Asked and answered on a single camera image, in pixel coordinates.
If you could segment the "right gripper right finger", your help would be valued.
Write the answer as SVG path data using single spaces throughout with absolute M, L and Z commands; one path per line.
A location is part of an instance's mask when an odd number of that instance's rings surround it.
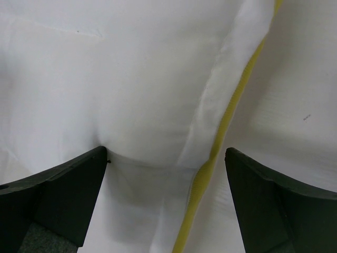
M 235 148 L 225 165 L 246 252 L 336 252 L 336 193 L 272 170 Z

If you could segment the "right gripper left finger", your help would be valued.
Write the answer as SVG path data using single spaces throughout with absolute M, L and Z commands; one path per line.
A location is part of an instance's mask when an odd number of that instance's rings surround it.
M 107 166 L 97 147 L 1 185 L 1 252 L 77 252 L 83 247 Z

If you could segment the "white pillow with yellow edge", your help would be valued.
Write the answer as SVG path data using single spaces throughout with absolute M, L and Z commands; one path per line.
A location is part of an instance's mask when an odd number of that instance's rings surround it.
M 336 1 L 1 1 L 1 182 L 99 145 L 80 252 L 243 252 L 227 148 L 336 191 Z

